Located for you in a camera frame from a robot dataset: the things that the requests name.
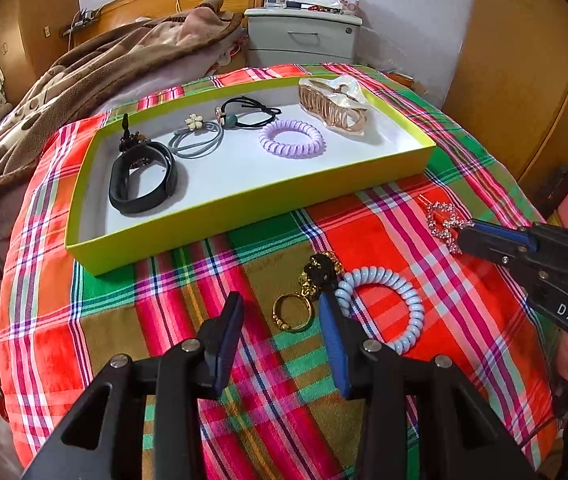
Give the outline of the rose gold hair claw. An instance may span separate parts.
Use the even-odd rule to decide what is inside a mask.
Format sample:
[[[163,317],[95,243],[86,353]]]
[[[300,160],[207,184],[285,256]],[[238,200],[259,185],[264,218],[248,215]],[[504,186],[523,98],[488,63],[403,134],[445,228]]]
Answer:
[[[363,136],[369,101],[354,77],[301,78],[298,96],[303,110],[320,119],[327,129],[348,136]]]

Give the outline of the wooden wardrobe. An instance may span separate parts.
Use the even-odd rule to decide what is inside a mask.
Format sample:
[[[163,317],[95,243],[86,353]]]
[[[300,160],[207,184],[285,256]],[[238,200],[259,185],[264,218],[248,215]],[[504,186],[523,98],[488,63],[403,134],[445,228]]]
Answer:
[[[443,110],[541,203],[568,171],[568,2],[474,0]]]

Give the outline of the brown paw-print blanket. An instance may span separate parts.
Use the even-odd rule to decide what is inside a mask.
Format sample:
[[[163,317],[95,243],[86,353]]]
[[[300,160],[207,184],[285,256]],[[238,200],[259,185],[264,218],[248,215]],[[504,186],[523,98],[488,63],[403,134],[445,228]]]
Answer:
[[[29,178],[49,137],[135,80],[218,44],[243,17],[223,0],[103,32],[61,56],[0,125],[0,195]]]

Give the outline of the green-edged white tray box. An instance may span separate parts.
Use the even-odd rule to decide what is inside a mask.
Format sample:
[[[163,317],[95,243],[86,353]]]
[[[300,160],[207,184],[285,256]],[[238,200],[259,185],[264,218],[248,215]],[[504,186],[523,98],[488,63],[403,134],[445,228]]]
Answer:
[[[86,271],[100,275],[252,222],[421,174],[436,144],[397,106],[372,91],[363,94],[367,124],[361,136],[328,130],[307,114],[295,77],[206,90],[133,114],[132,130],[165,143],[188,114],[210,118],[227,99],[251,96],[280,108],[284,118],[315,127],[325,148],[312,158],[285,159],[261,148],[258,131],[229,130],[212,154],[175,164],[179,180],[168,200],[131,216],[116,210],[108,197],[122,127],[112,122],[98,129],[71,198],[68,252]]]

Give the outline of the black gold hair clip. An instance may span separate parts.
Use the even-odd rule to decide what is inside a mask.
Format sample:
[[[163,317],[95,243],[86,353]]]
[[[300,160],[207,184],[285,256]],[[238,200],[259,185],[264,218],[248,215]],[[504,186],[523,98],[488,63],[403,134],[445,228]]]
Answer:
[[[322,292],[334,292],[343,274],[345,269],[332,252],[316,252],[300,275],[301,296],[313,302]]]

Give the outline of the pink rhinestone hair clip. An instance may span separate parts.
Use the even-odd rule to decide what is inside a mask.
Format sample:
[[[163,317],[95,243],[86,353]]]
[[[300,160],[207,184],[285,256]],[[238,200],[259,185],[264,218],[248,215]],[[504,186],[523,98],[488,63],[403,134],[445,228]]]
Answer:
[[[463,229],[473,226],[474,222],[465,219],[450,203],[432,202],[424,195],[419,195],[417,201],[425,212],[431,235],[448,247],[452,255],[462,255],[458,244],[459,234]]]

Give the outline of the white nightstand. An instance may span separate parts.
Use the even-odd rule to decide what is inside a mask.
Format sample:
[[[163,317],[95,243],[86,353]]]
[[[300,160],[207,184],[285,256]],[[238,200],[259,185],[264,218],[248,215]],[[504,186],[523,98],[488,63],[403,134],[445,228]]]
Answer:
[[[363,24],[354,15],[301,9],[254,8],[244,15],[251,67],[352,63]]]

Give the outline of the black wristband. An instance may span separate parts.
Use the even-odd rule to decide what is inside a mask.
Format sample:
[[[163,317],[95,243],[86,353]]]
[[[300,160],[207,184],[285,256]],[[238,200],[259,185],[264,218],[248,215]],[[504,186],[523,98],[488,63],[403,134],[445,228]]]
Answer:
[[[131,216],[154,209],[177,188],[177,163],[160,142],[143,141],[124,150],[114,161],[109,178],[109,203]]]

